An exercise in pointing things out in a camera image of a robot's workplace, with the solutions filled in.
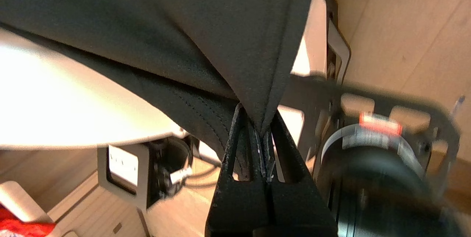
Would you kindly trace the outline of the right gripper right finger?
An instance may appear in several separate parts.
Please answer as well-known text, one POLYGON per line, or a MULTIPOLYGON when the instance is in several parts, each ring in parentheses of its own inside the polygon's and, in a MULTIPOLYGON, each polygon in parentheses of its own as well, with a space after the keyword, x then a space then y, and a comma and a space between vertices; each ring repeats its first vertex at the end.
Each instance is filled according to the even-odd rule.
POLYGON ((322 199, 281 114, 261 140, 268 225, 261 237, 336 237, 337 224, 322 199))

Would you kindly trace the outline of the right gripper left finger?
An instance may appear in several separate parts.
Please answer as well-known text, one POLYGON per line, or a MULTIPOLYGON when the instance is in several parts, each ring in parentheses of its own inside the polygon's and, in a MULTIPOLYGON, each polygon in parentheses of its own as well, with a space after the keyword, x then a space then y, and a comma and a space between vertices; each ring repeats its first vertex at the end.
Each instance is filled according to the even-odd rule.
POLYGON ((257 131, 241 104, 234 111, 229 139, 205 224, 206 237, 252 237, 269 223, 266 167, 257 131), (238 152, 248 159, 249 179, 233 178, 238 152))

